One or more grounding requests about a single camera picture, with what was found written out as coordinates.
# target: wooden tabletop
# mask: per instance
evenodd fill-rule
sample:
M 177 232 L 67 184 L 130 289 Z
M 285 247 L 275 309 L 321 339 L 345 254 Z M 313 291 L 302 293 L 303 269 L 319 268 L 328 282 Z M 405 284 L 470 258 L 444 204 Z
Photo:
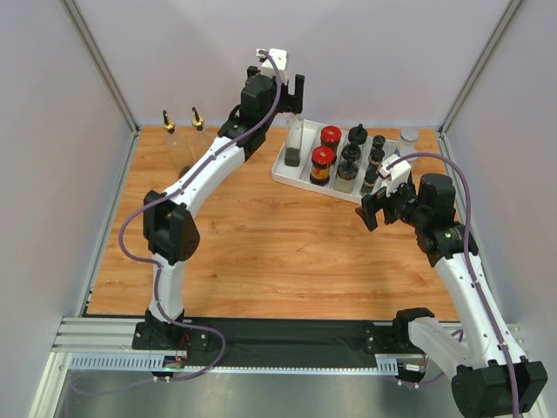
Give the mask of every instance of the wooden tabletop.
M 399 134 L 368 131 L 388 139 Z M 143 314 L 151 300 L 152 267 L 128 260 L 117 233 L 150 189 L 162 191 L 177 180 L 165 137 L 160 127 L 142 130 L 90 314 Z M 271 129 L 199 211 L 201 244 L 188 261 L 183 289 L 186 315 L 378 320 L 400 309 L 428 307 L 441 320 L 457 320 L 410 226 L 385 226 L 379 216 L 379 228 L 369 233 L 354 212 L 357 205 L 272 180 L 284 140 L 284 129 Z M 417 148 L 439 151 L 433 130 L 421 132 Z M 443 165 L 432 158 L 418 161 L 416 184 L 426 172 L 444 172 Z M 125 243 L 132 253 L 150 256 L 141 217 L 128 227 Z

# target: white wall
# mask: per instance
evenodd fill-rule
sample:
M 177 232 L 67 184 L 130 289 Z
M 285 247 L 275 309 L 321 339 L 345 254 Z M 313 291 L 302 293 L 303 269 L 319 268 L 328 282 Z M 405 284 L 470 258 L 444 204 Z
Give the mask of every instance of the white wall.
M 256 48 L 289 50 L 305 116 L 438 125 L 507 0 L 78 0 L 140 124 L 212 123 L 239 101 Z
M 20 418 L 77 304 L 131 133 L 58 1 L 3 1 L 0 39 L 0 415 Z
M 555 22 L 556 2 L 525 2 L 449 132 L 500 307 L 549 373 L 549 416 L 557 416 Z

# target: clear plastic bottle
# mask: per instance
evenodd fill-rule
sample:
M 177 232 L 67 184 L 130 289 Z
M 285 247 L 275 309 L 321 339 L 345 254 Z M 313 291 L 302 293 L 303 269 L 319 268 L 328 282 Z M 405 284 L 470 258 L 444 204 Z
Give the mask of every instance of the clear plastic bottle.
M 285 142 L 285 165 L 289 167 L 299 166 L 299 153 L 302 149 L 302 135 L 304 134 L 304 119 L 299 115 L 292 114 L 287 121 L 288 133 Z
M 204 129 L 203 123 L 196 126 L 195 131 L 183 133 L 176 130 L 176 124 L 168 118 L 166 111 L 163 112 L 163 118 L 164 129 L 168 132 L 164 146 L 178 178 L 181 178 L 211 147 L 213 136 Z

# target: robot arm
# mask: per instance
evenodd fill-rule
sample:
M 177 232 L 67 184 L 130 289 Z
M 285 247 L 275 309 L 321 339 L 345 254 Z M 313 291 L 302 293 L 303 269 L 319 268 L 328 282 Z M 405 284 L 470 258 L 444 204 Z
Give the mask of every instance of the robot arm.
M 211 148 L 179 181 L 162 193 L 150 191 L 145 196 L 144 203 L 148 204 L 164 195 L 182 190 L 177 196 L 144 212 L 144 236 L 149 242 L 152 258 L 162 266 L 158 287 L 159 301 L 173 320 L 180 321 L 185 314 L 182 289 L 187 260 L 196 251 L 200 241 L 194 222 L 199 209 L 218 185 L 265 142 L 266 132 L 277 113 L 302 112 L 304 76 L 296 75 L 295 92 L 289 94 L 286 51 L 271 49 L 268 55 L 276 64 L 283 84 L 277 84 L 271 63 L 258 53 L 261 66 L 248 68 L 240 104 L 232 110 L 228 120 L 218 131 Z M 277 94 L 279 99 L 274 113 L 260 128 L 246 136 L 245 132 L 260 123 L 271 111 Z M 146 313 L 147 325 L 139 333 L 142 339 L 138 341 L 138 347 L 175 346 L 176 340 L 182 336 L 179 333 L 171 334 L 175 331 L 168 327 L 170 324 L 158 310 L 154 294 L 153 292 Z
M 379 210 L 383 210 L 386 224 L 400 219 L 415 228 L 418 246 L 451 294 L 466 336 L 466 343 L 458 343 L 430 311 L 417 309 L 413 311 L 419 314 L 406 321 L 408 342 L 428 354 L 451 380 L 455 402 L 466 417 L 511 413 L 511 384 L 501 348 L 506 345 L 517 376 L 520 411 L 527 412 L 547 382 L 547 373 L 541 362 L 527 360 L 509 332 L 489 291 L 472 237 L 468 248 L 464 247 L 464 226 L 454 220 L 453 181 L 442 174 L 426 174 L 416 194 L 410 165 L 400 161 L 391 166 L 398 158 L 393 155 L 384 161 L 378 191 L 362 198 L 357 213 L 370 231 L 378 226 L 375 214 Z M 465 252 L 476 281 L 468 272 Z

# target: metal frame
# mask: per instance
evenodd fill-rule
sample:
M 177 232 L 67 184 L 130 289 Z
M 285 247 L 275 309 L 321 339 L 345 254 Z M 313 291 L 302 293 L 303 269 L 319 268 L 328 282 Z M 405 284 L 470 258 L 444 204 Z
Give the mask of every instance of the metal frame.
M 114 98 L 122 116 L 124 116 L 125 121 L 133 133 L 138 133 L 139 125 L 131 113 L 130 106 L 128 106 L 122 92 L 118 88 L 116 80 L 112 76 L 107 63 L 103 58 L 103 54 L 98 49 L 95 38 L 92 36 L 89 26 L 85 22 L 84 15 L 79 9 L 79 6 L 77 6 L 75 0 L 60 0 L 60 3 L 63 5 L 68 18 L 76 28 L 77 34 L 83 41 L 85 49 L 89 52 L 93 64 L 97 67 L 99 75 L 104 80 L 104 83 L 111 93 L 112 98 Z
M 50 353 L 38 385 L 29 418 L 51 418 L 56 407 L 70 365 L 71 353 Z
M 507 33 L 508 28 L 516 17 L 516 14 L 524 1 L 525 0 L 509 0 L 505 11 L 503 11 L 503 14 L 499 19 L 499 22 L 497 23 L 495 29 L 493 29 L 491 36 L 487 40 L 486 46 L 484 46 L 484 49 L 482 50 L 480 56 L 478 57 L 478 60 L 474 64 L 472 71 L 466 79 L 466 82 L 460 89 L 457 98 L 454 100 L 451 109 L 449 110 L 445 117 L 445 120 L 441 124 L 439 128 L 439 133 L 441 134 L 441 136 L 445 135 L 451 128 L 451 125 L 458 116 L 462 105 L 466 102 L 468 95 L 480 79 L 483 70 L 486 68 L 487 63 L 490 61 L 493 54 L 497 50 L 501 39 Z
M 106 249 L 109 237 L 111 236 L 112 224 L 114 223 L 114 219 L 116 218 L 117 209 L 120 205 L 120 199 L 122 197 L 122 193 L 124 192 L 125 182 L 131 169 L 131 163 L 133 162 L 133 156 L 135 155 L 136 149 L 138 147 L 139 134 L 140 131 L 136 131 L 133 133 L 133 138 L 130 142 L 130 148 L 126 153 L 123 168 L 118 177 L 117 190 L 111 203 L 111 209 L 109 210 L 106 219 L 104 220 L 103 233 L 101 234 L 101 237 L 95 247 L 94 260 L 91 263 L 87 274 L 85 275 L 85 277 L 87 278 L 87 282 L 84 290 L 81 293 L 81 297 L 77 304 L 77 309 L 74 313 L 76 316 L 83 316 L 87 314 L 87 307 L 89 306 L 89 302 L 91 299 L 92 289 L 97 282 L 98 271 L 100 270 L 103 263 L 104 250 Z
M 75 0 L 60 0 L 68 17 L 74 24 L 78 35 L 82 38 L 86 50 L 89 52 L 93 63 L 96 65 L 100 76 L 104 80 L 107 88 L 109 89 L 111 95 L 113 96 L 118 109 L 125 118 L 128 126 L 133 132 L 133 140 L 131 141 L 130 149 L 126 155 L 124 167 L 120 175 L 117 192 L 112 201 L 111 209 L 104 222 L 104 231 L 97 244 L 97 252 L 93 263 L 91 263 L 91 268 L 88 272 L 88 284 L 84 289 L 82 298 L 80 300 L 79 307 L 76 311 L 76 315 L 84 315 L 87 311 L 87 306 L 89 303 L 89 298 L 91 295 L 91 289 L 93 288 L 98 270 L 101 266 L 101 262 L 104 255 L 104 249 L 106 247 L 108 238 L 110 237 L 111 225 L 117 213 L 118 204 L 124 190 L 125 180 L 127 174 L 131 168 L 131 162 L 133 160 L 133 155 L 135 153 L 139 126 L 133 117 L 131 110 L 119 90 L 114 77 L 111 75 L 110 69 L 105 62 L 102 53 L 97 47 L 94 37 L 91 35 L 91 31 L 87 23 L 85 22 L 84 16 L 76 5 Z M 471 91 L 477 84 L 483 70 L 486 68 L 487 63 L 493 57 L 501 39 L 507 33 L 507 30 L 515 19 L 517 11 L 520 6 L 524 3 L 524 0 L 509 0 L 505 11 L 503 12 L 499 22 L 494 28 L 486 46 L 480 53 L 478 60 L 476 61 L 472 71 L 470 72 L 466 82 L 462 86 L 459 95 L 454 100 L 450 111 L 447 113 L 443 123 L 438 128 L 438 143 L 440 147 L 440 152 L 449 158 L 452 158 L 452 151 L 449 144 L 447 143 L 447 133 L 450 131 L 454 120 L 458 117 L 458 114 L 466 102 L 466 99 L 470 95 Z M 464 219 L 465 207 L 464 207 L 464 196 L 460 186 L 460 182 L 455 177 L 453 169 L 446 166 L 446 172 L 449 176 L 453 178 L 457 187 L 457 208 L 461 219 Z M 67 371 L 72 367 L 72 359 L 75 362 L 76 358 L 80 356 L 80 359 L 86 359 L 87 356 L 99 356 L 99 354 L 110 355 L 114 354 L 119 356 L 119 358 L 124 359 L 137 359 L 140 356 L 145 357 L 145 352 L 132 351 L 131 350 L 131 340 L 133 338 L 133 333 L 135 330 L 135 324 L 141 321 L 142 318 L 115 318 L 115 317 L 86 317 L 86 318 L 64 318 L 60 325 L 57 333 L 57 337 L 54 341 L 52 352 L 48 359 L 46 368 L 44 370 L 43 378 L 40 382 L 39 388 L 35 400 L 33 402 L 29 417 L 52 417 L 55 414 L 58 400 L 62 394 L 62 389 L 64 386 L 64 380 L 66 378 Z M 380 325 L 390 325 L 390 321 L 376 322 Z M 442 326 L 446 328 L 447 331 L 451 332 L 460 327 L 459 323 L 446 322 L 442 323 Z M 521 338 L 520 330 L 515 325 L 509 325 L 509 329 L 513 334 L 513 337 L 523 346 L 524 341 Z M 165 352 L 150 352 L 148 355 L 163 355 Z M 385 358 L 388 360 L 392 359 L 392 356 L 386 355 Z M 141 365 L 142 363 L 127 362 L 125 363 L 124 369 L 126 370 L 140 370 L 144 369 L 141 367 L 134 367 L 134 364 Z M 270 373 L 269 370 L 243 370 L 248 373 Z M 532 411 L 526 414 L 527 417 L 547 417 L 547 411 L 542 398 L 534 405 Z

